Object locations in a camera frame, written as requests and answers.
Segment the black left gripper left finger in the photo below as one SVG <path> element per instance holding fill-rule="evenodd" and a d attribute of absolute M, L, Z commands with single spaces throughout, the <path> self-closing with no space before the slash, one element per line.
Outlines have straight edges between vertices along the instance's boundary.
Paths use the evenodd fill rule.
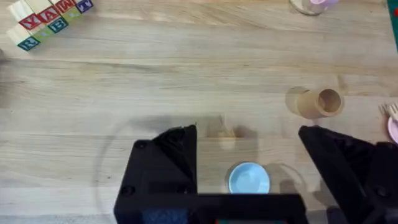
<path fill-rule="evenodd" d="M 117 223 L 189 223 L 186 208 L 143 208 L 135 196 L 197 193 L 197 127 L 171 128 L 133 146 L 114 205 Z"/>

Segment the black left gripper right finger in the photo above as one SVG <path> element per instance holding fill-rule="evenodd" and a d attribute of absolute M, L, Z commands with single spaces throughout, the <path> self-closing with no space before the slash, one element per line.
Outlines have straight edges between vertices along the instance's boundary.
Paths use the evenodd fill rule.
<path fill-rule="evenodd" d="M 298 135 L 348 223 L 397 223 L 397 146 L 320 126 Z"/>

